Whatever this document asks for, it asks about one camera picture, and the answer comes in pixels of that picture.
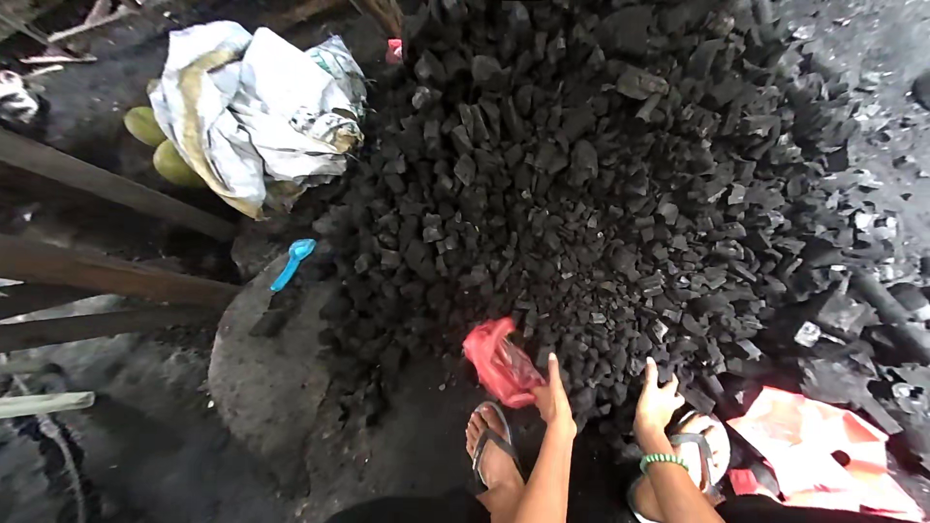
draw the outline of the charcoal pile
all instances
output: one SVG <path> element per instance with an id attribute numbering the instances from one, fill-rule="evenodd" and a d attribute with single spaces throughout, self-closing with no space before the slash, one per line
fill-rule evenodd
<path id="1" fill-rule="evenodd" d="M 620 449 L 647 356 L 710 410 L 698 385 L 757 360 L 783 308 L 823 311 L 775 333 L 802 350 L 874 322 L 823 298 L 890 249 L 849 197 L 847 85 L 767 0 L 433 0 L 407 30 L 313 224 L 345 283 L 322 341 L 366 414 L 408 358 L 512 315 Z"/>

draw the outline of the flip-flop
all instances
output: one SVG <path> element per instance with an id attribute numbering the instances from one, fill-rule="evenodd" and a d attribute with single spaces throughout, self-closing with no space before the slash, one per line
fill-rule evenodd
<path id="1" fill-rule="evenodd" d="M 482 407 L 490 407 L 491 409 L 494 409 L 498 415 L 498 418 L 500 419 L 501 424 L 504 425 L 504 434 L 506 435 L 506 437 L 501 437 L 498 433 L 494 432 L 490 429 L 490 427 L 488 427 L 481 433 L 480 436 L 478 436 L 478 442 L 474 446 L 472 471 L 474 472 L 475 480 L 487 487 L 485 479 L 481 477 L 481 457 L 485 455 L 485 446 L 487 445 L 488 439 L 493 441 L 508 456 L 513 458 L 513 463 L 516 464 L 517 472 L 520 473 L 520 476 L 523 475 L 523 469 L 520 467 L 520 460 L 517 459 L 517 451 L 513 448 L 513 434 L 511 434 L 511 427 L 507 424 L 507 418 L 504 417 L 504 411 L 500 409 L 497 403 L 493 401 L 485 401 L 476 407 L 474 412 L 477 412 L 478 415 L 481 415 Z"/>
<path id="2" fill-rule="evenodd" d="M 681 430 L 685 425 L 687 425 L 689 421 L 691 421 L 695 416 L 699 416 L 699 415 L 701 415 L 700 412 L 697 412 L 696 410 L 686 413 L 682 417 L 682 419 L 678 423 L 675 424 L 675 427 L 672 430 L 673 431 Z M 723 428 L 723 423 L 719 419 L 717 419 L 716 416 L 710 415 L 709 417 L 714 424 L 720 425 L 721 428 Z M 671 443 L 673 447 L 681 447 L 685 443 L 697 444 L 697 450 L 700 454 L 699 459 L 700 459 L 700 469 L 701 469 L 700 470 L 701 472 L 700 484 L 698 485 L 698 487 L 700 488 L 701 492 L 703 492 L 705 495 L 717 497 L 718 493 L 715 492 L 715 487 L 717 483 L 720 482 L 720 480 L 723 478 L 724 474 L 726 473 L 726 466 L 725 464 L 723 467 L 713 466 L 713 453 L 711 450 L 711 444 L 708 443 L 707 438 L 704 437 L 704 435 L 702 434 L 695 434 L 695 433 L 676 434 L 673 436 L 669 436 L 669 443 Z M 729 463 L 729 453 L 730 453 L 730 449 L 727 448 L 726 453 L 725 453 L 725 457 L 727 458 L 726 459 L 727 463 Z M 627 505 L 630 507 L 630 510 L 633 512 L 633 516 L 635 516 L 636 519 L 640 521 L 640 523 L 659 523 L 657 521 L 647 518 L 646 516 L 643 516 L 642 514 L 639 513 L 639 511 L 636 510 L 636 505 L 634 503 L 633 494 L 636 491 L 636 487 L 639 486 L 641 481 L 643 481 L 643 477 L 644 475 L 640 474 L 632 482 L 632 484 L 630 485 L 630 488 L 627 489 Z"/>

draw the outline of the red plastic bag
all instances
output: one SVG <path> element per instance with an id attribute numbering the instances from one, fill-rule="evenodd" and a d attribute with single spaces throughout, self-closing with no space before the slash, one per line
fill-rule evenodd
<path id="1" fill-rule="evenodd" d="M 519 409 L 534 401 L 533 387 L 546 384 L 523 350 L 507 339 L 516 327 L 505 317 L 489 320 L 465 338 L 465 357 L 478 370 L 478 381 L 507 407 Z"/>
<path id="2" fill-rule="evenodd" d="M 400 38 L 390 38 L 388 40 L 388 52 L 384 59 L 390 65 L 396 65 L 404 61 L 404 41 Z"/>

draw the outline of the green coconut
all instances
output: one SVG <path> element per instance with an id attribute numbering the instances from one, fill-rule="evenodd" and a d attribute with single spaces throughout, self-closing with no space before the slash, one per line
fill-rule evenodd
<path id="1" fill-rule="evenodd" d="M 155 164 L 155 170 L 162 175 L 165 180 L 180 185 L 181 187 L 203 188 L 206 187 L 204 179 L 200 178 L 191 166 L 187 165 L 184 158 L 175 149 L 171 140 L 165 140 L 155 149 L 155 155 L 152 157 L 152 163 Z"/>
<path id="2" fill-rule="evenodd" d="M 151 107 L 133 107 L 123 117 L 123 123 L 132 136 L 146 145 L 158 147 L 167 140 L 165 133 L 155 121 L 155 111 Z"/>

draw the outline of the hand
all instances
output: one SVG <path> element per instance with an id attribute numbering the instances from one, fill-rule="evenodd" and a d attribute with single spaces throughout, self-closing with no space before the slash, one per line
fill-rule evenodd
<path id="1" fill-rule="evenodd" d="M 536 397 L 536 407 L 539 416 L 550 428 L 564 431 L 566 436 L 575 437 L 578 428 L 572 419 L 572 408 L 568 405 L 568 396 L 562 386 L 562 375 L 559 373 L 559 360 L 555 353 L 549 353 L 549 384 L 533 389 Z"/>
<path id="2" fill-rule="evenodd" d="M 671 375 L 671 381 L 665 386 L 658 386 L 658 369 L 656 360 L 645 359 L 645 383 L 636 404 L 636 419 L 633 431 L 637 439 L 651 436 L 656 431 L 665 432 L 665 426 L 671 421 L 671 415 L 682 405 L 684 398 L 678 394 L 678 376 Z"/>

